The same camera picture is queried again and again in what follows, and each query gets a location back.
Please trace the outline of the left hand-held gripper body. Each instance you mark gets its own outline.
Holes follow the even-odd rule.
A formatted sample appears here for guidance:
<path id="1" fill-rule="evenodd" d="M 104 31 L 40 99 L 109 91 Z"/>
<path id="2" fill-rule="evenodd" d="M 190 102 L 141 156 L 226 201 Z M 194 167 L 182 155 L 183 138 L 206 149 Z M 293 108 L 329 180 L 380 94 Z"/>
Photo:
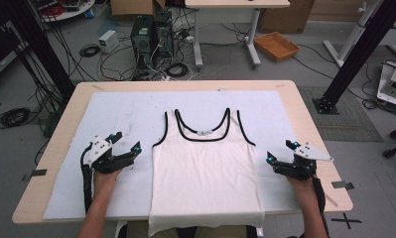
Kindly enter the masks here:
<path id="1" fill-rule="evenodd" d="M 86 160 L 86 167 L 90 171 L 111 174 L 134 164 L 135 159 L 116 159 L 116 156 L 112 155 L 114 144 L 106 142 L 105 139 L 95 136 L 90 144 L 91 154 Z"/>

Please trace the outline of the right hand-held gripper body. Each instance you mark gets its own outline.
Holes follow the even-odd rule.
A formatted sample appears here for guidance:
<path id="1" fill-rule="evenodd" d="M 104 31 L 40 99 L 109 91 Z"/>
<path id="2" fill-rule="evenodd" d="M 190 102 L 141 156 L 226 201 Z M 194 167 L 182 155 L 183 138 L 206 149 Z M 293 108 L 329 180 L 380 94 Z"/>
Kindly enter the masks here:
<path id="1" fill-rule="evenodd" d="M 273 171 L 286 177 L 305 180 L 316 173 L 317 161 L 333 161 L 333 157 L 309 143 L 300 144 L 300 147 L 293 151 L 293 156 L 294 160 L 291 163 L 284 162 L 284 166 L 274 166 Z"/>

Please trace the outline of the white tank top black trim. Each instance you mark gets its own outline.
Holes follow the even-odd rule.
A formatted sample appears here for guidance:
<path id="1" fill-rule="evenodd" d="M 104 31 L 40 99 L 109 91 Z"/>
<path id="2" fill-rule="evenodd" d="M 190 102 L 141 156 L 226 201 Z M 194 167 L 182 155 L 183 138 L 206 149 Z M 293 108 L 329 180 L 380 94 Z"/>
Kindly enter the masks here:
<path id="1" fill-rule="evenodd" d="M 153 145 L 148 234 L 170 228 L 261 226 L 256 155 L 238 110 L 227 108 L 207 132 L 188 126 L 178 109 L 167 111 L 165 133 Z"/>

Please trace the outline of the person's right hand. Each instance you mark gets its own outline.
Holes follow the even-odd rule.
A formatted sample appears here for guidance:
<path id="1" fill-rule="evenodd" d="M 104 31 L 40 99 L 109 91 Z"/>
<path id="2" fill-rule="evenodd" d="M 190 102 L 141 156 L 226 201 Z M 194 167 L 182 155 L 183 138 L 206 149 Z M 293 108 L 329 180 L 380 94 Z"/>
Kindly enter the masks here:
<path id="1" fill-rule="evenodd" d="M 298 180 L 296 178 L 287 177 L 287 180 L 292 186 L 295 196 L 300 203 L 307 203 L 317 199 L 314 185 L 310 178 Z"/>

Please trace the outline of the person's left hand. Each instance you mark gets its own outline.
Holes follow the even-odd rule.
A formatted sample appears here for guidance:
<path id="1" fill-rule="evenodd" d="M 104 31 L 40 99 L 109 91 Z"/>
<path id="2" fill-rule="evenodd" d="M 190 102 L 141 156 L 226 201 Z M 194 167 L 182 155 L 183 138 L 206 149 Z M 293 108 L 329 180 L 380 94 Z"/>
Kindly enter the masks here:
<path id="1" fill-rule="evenodd" d="M 94 196 L 108 196 L 111 195 L 115 188 L 115 183 L 121 170 L 113 172 L 111 174 L 103 174 L 99 171 L 94 172 Z"/>

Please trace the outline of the light wooden table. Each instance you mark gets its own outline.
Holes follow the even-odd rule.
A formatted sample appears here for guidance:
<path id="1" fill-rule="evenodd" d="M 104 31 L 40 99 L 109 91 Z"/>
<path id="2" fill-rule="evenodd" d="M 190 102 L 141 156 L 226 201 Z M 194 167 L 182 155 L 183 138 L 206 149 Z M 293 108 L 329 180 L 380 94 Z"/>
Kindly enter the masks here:
<path id="1" fill-rule="evenodd" d="M 196 80 L 196 81 L 124 81 L 82 82 L 75 91 L 64 114 L 39 162 L 37 170 L 48 170 L 45 176 L 33 177 L 13 214 L 16 224 L 73 222 L 79 220 L 46 220 L 45 211 L 52 197 L 55 181 L 66 158 L 71 142 L 86 110 L 89 99 L 96 92 L 162 92 L 162 91 L 208 91 L 219 88 L 232 90 L 277 90 L 285 97 L 285 108 L 291 113 L 291 125 L 297 135 L 320 150 L 325 144 L 301 97 L 291 80 Z"/>

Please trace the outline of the grey floor mat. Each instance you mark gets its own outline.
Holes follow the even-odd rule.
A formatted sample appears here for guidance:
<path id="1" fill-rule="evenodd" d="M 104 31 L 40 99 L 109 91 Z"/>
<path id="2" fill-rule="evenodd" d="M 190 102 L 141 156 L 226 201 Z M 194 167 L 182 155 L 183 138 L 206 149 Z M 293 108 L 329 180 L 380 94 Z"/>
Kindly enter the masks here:
<path id="1" fill-rule="evenodd" d="M 315 99 L 327 90 L 325 87 L 299 86 L 298 90 L 325 141 L 382 142 L 383 139 L 356 98 L 345 92 L 335 106 L 335 112 L 321 114 Z"/>

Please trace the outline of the person's legs khaki trousers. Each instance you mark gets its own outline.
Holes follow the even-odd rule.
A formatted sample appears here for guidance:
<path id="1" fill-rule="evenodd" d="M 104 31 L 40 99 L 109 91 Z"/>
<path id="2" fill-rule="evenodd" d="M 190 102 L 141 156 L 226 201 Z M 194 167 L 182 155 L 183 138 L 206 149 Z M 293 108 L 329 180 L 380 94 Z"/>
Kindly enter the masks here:
<path id="1" fill-rule="evenodd" d="M 143 221 L 128 222 L 126 238 L 256 238 L 253 227 L 219 226 L 219 227 L 188 227 L 170 228 L 148 235 L 148 223 Z"/>

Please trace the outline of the white power supply box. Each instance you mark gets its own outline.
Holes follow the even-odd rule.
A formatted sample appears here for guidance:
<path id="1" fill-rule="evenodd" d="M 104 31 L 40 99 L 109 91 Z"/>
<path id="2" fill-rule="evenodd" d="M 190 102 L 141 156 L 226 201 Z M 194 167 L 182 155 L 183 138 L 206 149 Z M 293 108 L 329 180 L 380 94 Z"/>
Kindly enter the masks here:
<path id="1" fill-rule="evenodd" d="M 107 31 L 99 39 L 99 44 L 104 53 L 109 54 L 119 46 L 117 33 L 113 30 Z"/>

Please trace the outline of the white machine on floor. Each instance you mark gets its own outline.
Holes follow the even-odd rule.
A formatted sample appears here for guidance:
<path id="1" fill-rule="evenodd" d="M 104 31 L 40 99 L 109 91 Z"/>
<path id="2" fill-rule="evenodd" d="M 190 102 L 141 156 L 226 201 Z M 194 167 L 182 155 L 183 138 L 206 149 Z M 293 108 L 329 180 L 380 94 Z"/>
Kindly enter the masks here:
<path id="1" fill-rule="evenodd" d="M 383 64 L 376 96 L 396 105 L 396 62 L 386 61 Z"/>

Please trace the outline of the white metal stand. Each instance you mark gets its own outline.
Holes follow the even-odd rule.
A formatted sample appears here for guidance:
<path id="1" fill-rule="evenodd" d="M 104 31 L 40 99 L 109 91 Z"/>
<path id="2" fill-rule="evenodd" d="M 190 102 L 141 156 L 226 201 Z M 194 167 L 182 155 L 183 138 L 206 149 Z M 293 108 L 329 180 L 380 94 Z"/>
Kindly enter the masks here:
<path id="1" fill-rule="evenodd" d="M 382 0 L 364 0 L 362 6 L 358 11 L 362 14 L 358 22 L 353 27 L 349 37 L 346 39 L 343 46 L 337 51 L 330 41 L 323 41 L 325 48 L 328 50 L 330 56 L 337 64 L 342 67 L 344 60 L 347 58 L 352 47 L 357 43 L 363 32 L 365 31 L 368 22 L 371 20 L 373 13 L 380 6 Z"/>

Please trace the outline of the large closed cardboard box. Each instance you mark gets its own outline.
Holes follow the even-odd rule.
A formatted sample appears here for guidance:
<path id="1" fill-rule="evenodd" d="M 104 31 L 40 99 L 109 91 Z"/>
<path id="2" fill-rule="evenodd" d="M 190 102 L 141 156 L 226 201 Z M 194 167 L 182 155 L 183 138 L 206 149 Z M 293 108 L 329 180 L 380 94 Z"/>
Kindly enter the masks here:
<path id="1" fill-rule="evenodd" d="M 302 34 L 315 0 L 288 0 L 287 8 L 264 9 L 258 21 L 260 33 Z"/>

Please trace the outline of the round white table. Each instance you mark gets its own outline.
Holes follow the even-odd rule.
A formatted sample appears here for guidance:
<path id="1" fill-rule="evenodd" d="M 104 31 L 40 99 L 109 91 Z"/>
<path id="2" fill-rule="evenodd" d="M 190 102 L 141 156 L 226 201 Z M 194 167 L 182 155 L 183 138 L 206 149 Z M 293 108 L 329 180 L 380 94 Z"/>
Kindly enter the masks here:
<path id="1" fill-rule="evenodd" d="M 91 9 L 95 0 L 29 0 L 43 22 L 66 20 Z"/>

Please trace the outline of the white-legged desk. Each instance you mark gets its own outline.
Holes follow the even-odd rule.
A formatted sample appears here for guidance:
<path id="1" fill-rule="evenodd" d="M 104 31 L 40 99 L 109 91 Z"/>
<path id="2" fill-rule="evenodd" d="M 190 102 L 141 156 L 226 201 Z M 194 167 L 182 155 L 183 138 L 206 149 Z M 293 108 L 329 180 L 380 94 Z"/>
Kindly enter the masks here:
<path id="1" fill-rule="evenodd" d="M 254 47 L 255 32 L 262 9 L 288 8 L 289 0 L 185 0 L 187 8 L 194 10 L 195 35 L 193 41 L 195 66 L 203 66 L 199 41 L 200 23 L 250 23 L 244 44 L 249 51 L 252 66 L 261 64 Z"/>

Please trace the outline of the black metal post with base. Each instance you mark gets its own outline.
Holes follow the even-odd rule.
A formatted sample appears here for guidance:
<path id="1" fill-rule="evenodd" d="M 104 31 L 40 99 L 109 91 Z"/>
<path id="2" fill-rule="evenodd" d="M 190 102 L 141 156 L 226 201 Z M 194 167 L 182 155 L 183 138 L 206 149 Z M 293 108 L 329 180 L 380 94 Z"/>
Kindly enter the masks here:
<path id="1" fill-rule="evenodd" d="M 314 100 L 319 113 L 335 112 L 339 99 L 395 22 L 396 0 L 382 0 L 326 92 Z"/>

